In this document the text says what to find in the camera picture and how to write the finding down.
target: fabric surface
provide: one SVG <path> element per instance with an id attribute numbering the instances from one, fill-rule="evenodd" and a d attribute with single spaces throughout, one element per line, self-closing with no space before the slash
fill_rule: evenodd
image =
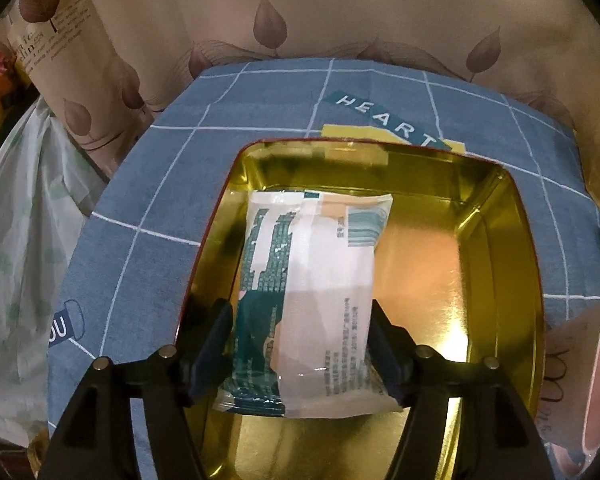
<path id="1" fill-rule="evenodd" d="M 0 49 L 108 173 L 204 68 L 359 57 L 473 80 L 574 124 L 600 200 L 600 26 L 582 0 L 13 0 Z"/>
<path id="2" fill-rule="evenodd" d="M 52 305 L 104 187 L 42 98 L 0 148 L 0 437 L 20 446 L 45 426 Z"/>
<path id="3" fill-rule="evenodd" d="M 536 244 L 549 325 L 600 298 L 600 210 L 586 193 L 573 134 L 549 117 L 467 82 L 371 61 L 214 67 L 140 139 L 82 231 L 56 310 L 79 304 L 85 330 L 79 346 L 49 349 L 51 428 L 94 357 L 143 359 L 173 341 L 200 240 L 243 146 L 315 137 L 326 123 L 378 126 L 369 113 L 329 102 L 336 92 L 389 110 L 424 132 L 421 139 L 464 143 L 467 153 L 512 173 Z M 133 411 L 141 421 L 140 402 Z M 146 428 L 136 426 L 136 439 L 144 478 L 155 478 Z"/>

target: gold tin box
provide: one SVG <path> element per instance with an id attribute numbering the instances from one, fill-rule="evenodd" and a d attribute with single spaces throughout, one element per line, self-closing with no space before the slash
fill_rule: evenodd
<path id="1" fill-rule="evenodd" d="M 504 168 L 476 158 L 361 140 L 276 140 L 238 155 L 194 265 L 187 308 L 234 287 L 252 190 L 391 193 L 376 249 L 374 297 L 393 324 L 445 358 L 496 356 L 532 414 L 542 380 L 542 293 L 525 211 Z M 187 336 L 186 324 L 178 337 Z M 347 419 L 187 413 L 208 475 L 215 479 L 382 479 L 408 410 Z M 448 407 L 438 478 L 453 471 L 461 424 Z"/>

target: blue grid tablecloth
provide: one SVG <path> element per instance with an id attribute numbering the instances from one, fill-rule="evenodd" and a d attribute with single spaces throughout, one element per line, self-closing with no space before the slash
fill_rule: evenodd
<path id="1" fill-rule="evenodd" d="M 92 359 L 143 359 L 173 341 L 189 273 L 238 151 L 258 139 L 319 136 L 323 124 L 377 125 L 325 102 L 332 92 L 381 104 L 438 139 L 505 166 L 518 184 L 552 326 L 600 299 L 600 210 L 587 195 L 573 134 L 479 86 L 360 60 L 214 67 L 144 134 L 85 225 L 56 310 L 77 305 L 80 338 L 49 350 L 51 428 Z M 134 405 L 134 421 L 142 410 Z M 136 440 L 154 478 L 146 430 Z"/>

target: white plastic wrapper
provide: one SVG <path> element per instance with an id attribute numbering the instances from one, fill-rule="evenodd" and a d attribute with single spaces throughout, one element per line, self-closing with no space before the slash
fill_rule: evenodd
<path id="1" fill-rule="evenodd" d="M 400 410 L 366 355 L 374 249 L 391 204 L 391 195 L 250 195 L 234 371 L 216 408 L 293 418 Z"/>
<path id="2" fill-rule="evenodd" d="M 0 438 L 46 428 L 53 304 L 105 183 L 42 98 L 0 147 Z"/>

